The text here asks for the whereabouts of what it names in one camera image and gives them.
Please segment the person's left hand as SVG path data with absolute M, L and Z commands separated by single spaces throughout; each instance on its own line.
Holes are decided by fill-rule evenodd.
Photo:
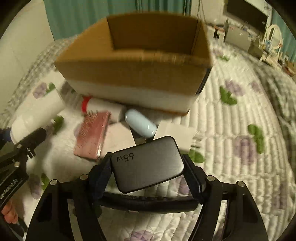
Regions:
M 18 222 L 19 216 L 12 200 L 7 202 L 7 204 L 1 210 L 1 214 L 4 216 L 4 219 L 7 223 L 16 224 Z

